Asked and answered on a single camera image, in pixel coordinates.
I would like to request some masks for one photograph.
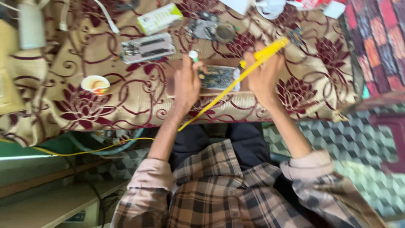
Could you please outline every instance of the white bottle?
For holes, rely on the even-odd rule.
[[[44,17],[35,0],[23,0],[18,9],[21,49],[44,47]]]

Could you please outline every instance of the paper cup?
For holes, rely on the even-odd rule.
[[[101,77],[98,75],[91,75],[87,76],[81,81],[80,86],[84,90],[91,91],[96,95],[104,95],[108,87],[110,87],[110,82],[105,79],[105,77]]]

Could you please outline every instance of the plaid shirt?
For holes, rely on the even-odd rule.
[[[386,227],[353,184],[333,173],[327,151],[242,172],[230,140],[187,158],[173,174],[167,162],[145,159],[111,227],[314,227],[273,188],[281,173],[293,180],[300,203],[330,226]]]

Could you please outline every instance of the red patterned cloth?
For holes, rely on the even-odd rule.
[[[351,0],[346,6],[350,35],[373,97],[405,91],[404,11],[405,0]],[[404,93],[399,95],[405,101]]]
[[[33,146],[64,131],[131,129],[162,124],[173,103],[166,96],[165,60],[198,50],[202,58],[242,58],[256,41],[269,43],[301,26],[304,45],[289,45],[280,54],[286,62],[276,89],[293,118],[344,120],[342,109],[354,104],[349,51],[337,20],[321,12],[297,12],[287,5],[275,20],[260,16],[255,8],[240,15],[218,0],[173,0],[185,19],[167,29],[177,54],[152,62],[125,65],[115,60],[119,43],[145,36],[136,18],[156,8],[142,0],[135,10],[115,10],[114,0],[101,1],[120,34],[113,34],[100,7],[93,0],[71,1],[70,31],[54,29],[59,24],[63,2],[52,1],[45,9],[47,48],[20,51],[10,57],[12,75],[27,110],[0,117],[4,136],[22,146]],[[234,43],[221,44],[193,39],[185,26],[198,12],[207,10],[239,27]],[[105,96],[80,88],[82,79],[101,75],[111,87]],[[195,116],[214,97],[201,97],[184,121]],[[225,96],[195,123],[271,121],[253,94]]]

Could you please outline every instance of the white cable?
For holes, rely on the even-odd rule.
[[[60,22],[59,22],[59,29],[62,31],[69,30],[68,25],[66,23],[69,7],[70,7],[70,0],[65,0],[65,3],[63,4],[62,12],[60,13]]]
[[[116,25],[114,24],[113,20],[111,19],[110,15],[108,14],[105,7],[101,4],[101,2],[99,2],[98,0],[93,0],[93,1],[95,1],[100,6],[102,12],[104,13],[105,17],[107,18],[107,21],[108,21],[108,24],[110,25],[111,30],[114,33],[119,33],[119,29],[116,27]]]
[[[50,0],[42,0],[41,2],[38,3],[38,8],[42,9],[44,8]]]
[[[9,8],[9,9],[15,10],[15,11],[21,11],[21,10],[19,10],[19,9],[17,9],[17,8],[14,8],[14,7],[12,7],[12,6],[7,5],[6,3],[2,2],[1,0],[0,0],[0,5],[2,5],[2,6],[4,6],[4,7],[7,7],[7,8]]]

